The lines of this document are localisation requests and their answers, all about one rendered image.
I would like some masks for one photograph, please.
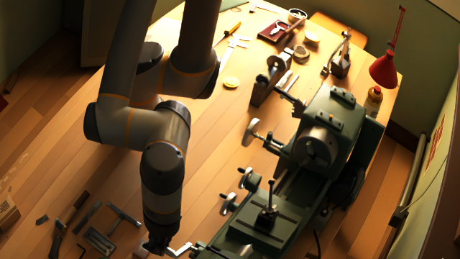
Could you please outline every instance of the green mat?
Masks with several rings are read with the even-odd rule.
[[[224,0],[221,4],[221,10],[219,12],[223,12],[228,9],[232,9],[236,6],[240,6],[245,3],[249,3],[249,1],[247,0]]]

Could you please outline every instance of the bottle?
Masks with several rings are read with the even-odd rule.
[[[366,108],[366,115],[376,119],[379,114],[379,109],[383,102],[383,93],[380,86],[373,86],[367,92],[367,98],[364,103]]]

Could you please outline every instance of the yellow screwdriver handle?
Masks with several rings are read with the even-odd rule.
[[[224,34],[226,36],[229,36],[230,34],[232,34],[236,29],[238,29],[238,27],[241,25],[242,23],[240,21],[236,21],[235,23],[233,23],[228,29],[226,29],[224,31]]]

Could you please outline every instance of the wooden workbench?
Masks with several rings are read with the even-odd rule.
[[[212,96],[206,100],[163,96],[164,99],[183,102],[192,116],[183,183],[183,219],[180,231],[171,243],[174,249],[187,241],[208,242],[214,236],[227,219],[218,213],[222,202],[219,193],[233,191],[238,194],[237,202],[246,196],[247,191],[237,188],[241,177],[236,170],[238,167],[253,167],[256,173],[263,176],[261,187],[267,189],[267,181],[272,177],[277,157],[262,148],[262,142],[257,140],[249,147],[240,145],[244,130],[252,118],[261,119],[261,135],[272,130],[274,137],[283,142],[293,136],[298,126],[298,119],[291,117],[291,104],[280,99],[276,93],[272,93],[258,109],[249,105],[255,76],[265,69],[267,57],[279,54],[284,47],[302,44],[303,41],[301,32],[290,42],[280,42],[276,46],[256,40],[259,31],[276,19],[287,20],[288,13],[284,10],[284,14],[279,15],[257,9],[250,14],[252,2],[219,15],[215,40],[236,19],[243,22],[236,33],[254,40],[245,42],[248,49],[235,48],[219,76]],[[181,20],[182,10],[183,4],[166,17]],[[307,23],[305,28],[316,31],[322,40],[318,48],[307,47],[310,50],[307,65],[293,62],[291,70],[294,75],[299,74],[300,78],[290,93],[308,103],[323,83],[321,68],[327,63],[341,37],[313,23]],[[227,46],[225,40],[217,44],[215,49],[218,55],[223,55]],[[342,81],[329,76],[324,83],[348,89],[355,95],[357,102],[363,104],[367,89],[375,84],[368,72],[374,60],[375,57],[351,45],[348,76]],[[22,217],[6,233],[0,235],[0,258],[47,258],[55,233],[60,233],[52,223],[54,218],[62,218],[83,190],[88,190],[91,196],[70,222],[70,229],[74,228],[96,200],[102,201],[103,206],[78,236],[72,232],[63,235],[60,258],[78,258],[82,251],[76,243],[87,249],[84,259],[101,257],[81,236],[89,226],[104,234],[109,231],[118,215],[105,205],[107,201],[143,222],[139,175],[141,153],[90,142],[83,134],[84,111],[89,102],[96,100],[103,69],[72,95],[17,158],[11,167],[16,169],[7,173],[8,184],[13,189],[11,192],[7,188],[0,189],[0,197],[10,195],[18,204]],[[232,90],[224,88],[222,81],[226,76],[238,77],[241,85]],[[385,126],[398,90],[382,90],[385,100],[377,121]],[[380,239],[387,235],[388,228],[385,225],[376,227],[375,222],[389,219],[387,211],[396,206],[412,153],[384,137],[376,157],[378,159],[368,170],[366,182],[355,204],[347,212],[335,212],[320,234],[322,258],[360,258],[358,255],[363,254],[361,248],[367,251],[363,258],[372,258],[374,252],[382,246]],[[386,190],[385,197],[382,197],[382,190]],[[50,220],[35,226],[35,220],[43,214],[47,214]],[[117,245],[111,258],[132,258],[131,251],[137,241],[140,237],[147,239],[147,235],[145,227],[139,229],[122,221],[110,236],[110,240]],[[303,258],[307,253],[315,255],[316,245],[312,236],[310,230],[305,230],[287,258]],[[369,246],[369,240],[374,240],[373,247]]]

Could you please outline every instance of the orange stool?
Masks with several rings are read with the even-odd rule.
[[[322,11],[317,11],[312,17],[310,17],[310,21],[339,36],[342,35],[343,31],[346,32],[346,29],[348,27],[348,25],[344,22]],[[366,47],[368,40],[368,36],[364,35],[362,32],[356,29],[351,28],[351,43],[355,44],[357,47],[361,49],[364,49]]]

